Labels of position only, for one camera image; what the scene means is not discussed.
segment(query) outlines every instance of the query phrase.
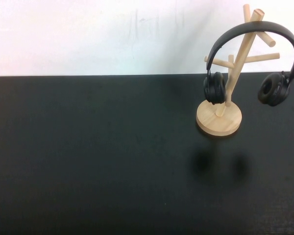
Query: black desk surface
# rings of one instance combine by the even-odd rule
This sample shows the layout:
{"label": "black desk surface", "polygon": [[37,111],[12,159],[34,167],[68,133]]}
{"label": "black desk surface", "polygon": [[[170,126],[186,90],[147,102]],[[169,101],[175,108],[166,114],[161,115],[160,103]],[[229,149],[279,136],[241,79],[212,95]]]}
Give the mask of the black desk surface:
{"label": "black desk surface", "polygon": [[0,231],[294,234],[294,83],[199,131],[205,75],[0,77]]}

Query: black headphones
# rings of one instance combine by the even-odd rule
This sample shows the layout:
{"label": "black headphones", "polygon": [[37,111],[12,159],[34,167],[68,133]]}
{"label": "black headphones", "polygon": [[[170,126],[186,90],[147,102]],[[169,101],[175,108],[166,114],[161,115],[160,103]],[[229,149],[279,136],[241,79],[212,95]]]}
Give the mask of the black headphones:
{"label": "black headphones", "polygon": [[[211,75],[210,68],[218,50],[231,39],[251,32],[272,32],[285,37],[294,47],[294,35],[285,27],[272,22],[254,21],[240,24],[225,32],[213,45],[207,60],[207,77],[204,80],[206,99],[212,104],[225,102],[225,82],[223,75],[216,72]],[[276,106],[282,103],[290,92],[290,83],[294,79],[294,63],[290,75],[274,72],[265,78],[258,92],[258,99],[263,104]]]}

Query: headphone stand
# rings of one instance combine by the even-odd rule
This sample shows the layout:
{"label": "headphone stand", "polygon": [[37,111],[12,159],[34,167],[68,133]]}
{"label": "headphone stand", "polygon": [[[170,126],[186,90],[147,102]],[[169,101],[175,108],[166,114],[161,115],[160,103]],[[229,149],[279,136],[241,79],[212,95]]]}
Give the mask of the headphone stand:
{"label": "headphone stand", "polygon": [[[255,9],[250,17],[249,5],[245,4],[244,19],[245,23],[249,21],[262,21],[264,12]],[[234,133],[240,126],[242,121],[242,113],[240,108],[231,101],[231,96],[237,80],[241,74],[245,63],[258,62],[279,59],[279,53],[257,55],[248,57],[250,48],[255,37],[259,36],[269,47],[275,46],[275,41],[265,32],[253,32],[244,35],[239,52],[234,61],[234,55],[229,55],[228,61],[214,59],[213,64],[228,68],[228,80],[225,85],[226,101],[223,104],[215,104],[203,101],[197,108],[196,120],[200,128],[206,133],[214,136],[228,136]]]}

